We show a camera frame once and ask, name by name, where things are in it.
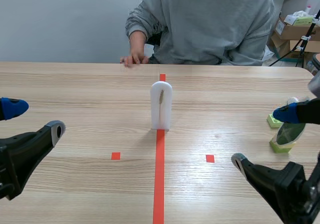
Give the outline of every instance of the table surface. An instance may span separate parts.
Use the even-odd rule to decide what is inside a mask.
[[[319,127],[308,125],[290,154],[275,154],[268,114],[289,97],[312,94],[312,75],[294,67],[0,62],[0,94],[24,99],[29,111],[0,122],[0,138],[52,120],[67,130],[13,201],[0,200],[4,224],[151,224],[156,131],[150,88],[166,74],[173,87],[165,138],[166,224],[280,224],[233,166],[243,153],[282,169],[319,152]],[[121,160],[111,160],[121,152]],[[214,155],[215,163],[207,163]]]

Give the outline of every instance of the black tripod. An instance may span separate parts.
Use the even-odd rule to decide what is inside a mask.
[[[308,32],[306,33],[306,35],[302,36],[300,41],[294,46],[294,48],[289,51],[287,54],[285,54],[283,57],[281,57],[280,59],[276,60],[274,63],[272,63],[269,67],[272,67],[274,64],[276,64],[277,62],[281,61],[283,58],[285,58],[286,56],[288,56],[289,54],[293,53],[296,50],[300,51],[300,54],[298,56],[298,60],[296,62],[295,67],[298,66],[300,59],[302,58],[302,68],[304,68],[304,62],[305,62],[305,51],[306,51],[306,47],[308,44],[308,41],[310,41],[311,39],[311,34],[314,31],[314,28],[316,26],[316,23],[319,21],[319,17],[320,17],[320,10],[318,12],[318,14],[315,16],[315,18],[313,18],[312,24],[308,30]]]

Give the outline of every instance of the red tape line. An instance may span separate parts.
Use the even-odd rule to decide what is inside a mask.
[[[112,152],[111,160],[120,160],[121,152]]]
[[[156,131],[153,224],[165,222],[165,130]]]
[[[166,81],[166,74],[160,74],[160,81],[165,82]]]
[[[207,163],[215,163],[215,156],[214,155],[205,155]]]

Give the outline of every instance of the green object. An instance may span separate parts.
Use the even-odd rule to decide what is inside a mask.
[[[275,119],[272,114],[268,115],[268,118],[266,119],[270,125],[271,128],[280,128],[283,124],[283,122]]]
[[[279,148],[279,146],[277,144],[275,144],[272,140],[269,143],[275,153],[288,153],[292,149],[292,147],[291,148]]]

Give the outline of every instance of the red square marker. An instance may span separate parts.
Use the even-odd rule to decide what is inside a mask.
[[[120,160],[121,152],[112,152],[111,160]]]
[[[165,82],[166,81],[166,74],[160,74],[160,81]]]
[[[207,163],[215,163],[215,156],[214,155],[205,155]]]

